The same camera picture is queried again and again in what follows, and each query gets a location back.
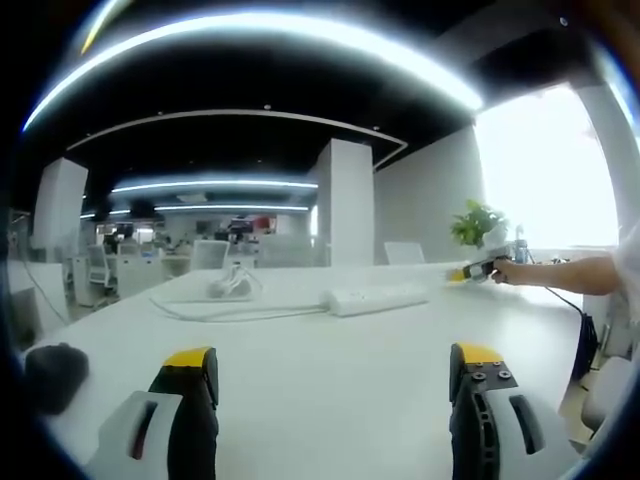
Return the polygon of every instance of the potted plant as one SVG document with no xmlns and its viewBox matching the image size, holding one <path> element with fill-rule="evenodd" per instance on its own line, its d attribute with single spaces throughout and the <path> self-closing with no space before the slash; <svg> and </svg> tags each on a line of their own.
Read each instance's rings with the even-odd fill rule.
<svg viewBox="0 0 640 480">
<path fill-rule="evenodd" d="M 451 225 L 451 234 L 460 245 L 471 245 L 477 249 L 483 247 L 482 237 L 496 226 L 506 229 L 507 218 L 504 213 L 494 210 L 475 200 L 467 200 L 466 215 L 454 215 L 456 221 Z"/>
</svg>

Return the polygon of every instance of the white device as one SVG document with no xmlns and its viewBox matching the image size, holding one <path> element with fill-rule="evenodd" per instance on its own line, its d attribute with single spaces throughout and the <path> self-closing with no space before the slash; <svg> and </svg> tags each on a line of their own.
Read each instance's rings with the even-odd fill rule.
<svg viewBox="0 0 640 480">
<path fill-rule="evenodd" d="M 332 315 L 349 317 L 426 303 L 427 293 L 416 283 L 335 289 L 324 293 L 322 304 Z"/>
</svg>

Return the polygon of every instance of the hand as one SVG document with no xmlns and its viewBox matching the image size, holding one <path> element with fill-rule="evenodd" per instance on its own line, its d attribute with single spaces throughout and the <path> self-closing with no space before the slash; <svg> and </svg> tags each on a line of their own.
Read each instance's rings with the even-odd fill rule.
<svg viewBox="0 0 640 480">
<path fill-rule="evenodd" d="M 511 285 L 520 285 L 522 283 L 521 265 L 513 263 L 511 260 L 495 260 L 493 266 L 496 271 L 493 272 L 491 278 L 496 283 L 508 283 Z"/>
</svg>

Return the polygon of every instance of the person's arm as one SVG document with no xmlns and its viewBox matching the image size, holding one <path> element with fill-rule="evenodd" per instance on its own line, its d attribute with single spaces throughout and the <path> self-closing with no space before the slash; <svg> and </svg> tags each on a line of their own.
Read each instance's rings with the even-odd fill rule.
<svg viewBox="0 0 640 480">
<path fill-rule="evenodd" d="M 496 283 L 561 288 L 587 295 L 607 295 L 622 285 L 611 256 L 591 257 L 556 265 L 494 262 Z"/>
</svg>

